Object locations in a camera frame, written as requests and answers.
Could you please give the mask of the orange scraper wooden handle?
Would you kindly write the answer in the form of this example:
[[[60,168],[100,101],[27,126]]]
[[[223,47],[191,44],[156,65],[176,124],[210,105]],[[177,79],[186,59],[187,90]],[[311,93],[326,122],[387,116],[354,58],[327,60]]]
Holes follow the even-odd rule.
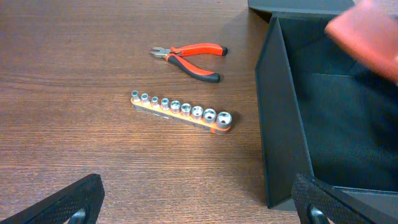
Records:
[[[325,27],[327,36],[366,68],[397,83],[397,18],[363,0]]]

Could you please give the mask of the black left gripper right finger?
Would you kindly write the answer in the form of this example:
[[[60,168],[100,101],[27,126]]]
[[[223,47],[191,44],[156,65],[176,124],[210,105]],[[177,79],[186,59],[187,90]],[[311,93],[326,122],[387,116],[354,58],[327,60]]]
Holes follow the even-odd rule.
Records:
[[[313,177],[298,173],[292,198],[301,224],[397,223],[397,219]]]

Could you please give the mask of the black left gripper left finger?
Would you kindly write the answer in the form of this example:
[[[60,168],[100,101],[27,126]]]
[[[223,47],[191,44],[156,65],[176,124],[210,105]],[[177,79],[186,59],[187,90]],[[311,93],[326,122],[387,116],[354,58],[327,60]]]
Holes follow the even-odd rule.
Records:
[[[99,174],[89,174],[1,223],[97,222],[104,200]]]

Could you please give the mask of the orange socket bit rail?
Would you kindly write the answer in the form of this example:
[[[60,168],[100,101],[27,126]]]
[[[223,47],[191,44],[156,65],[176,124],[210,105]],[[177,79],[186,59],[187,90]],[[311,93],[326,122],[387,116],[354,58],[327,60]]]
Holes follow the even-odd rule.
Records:
[[[178,100],[160,99],[147,93],[140,94],[137,90],[131,92],[131,104],[136,110],[174,119],[216,134],[227,134],[232,127],[233,117],[227,111],[217,113],[212,108],[203,109],[201,106],[192,106]]]

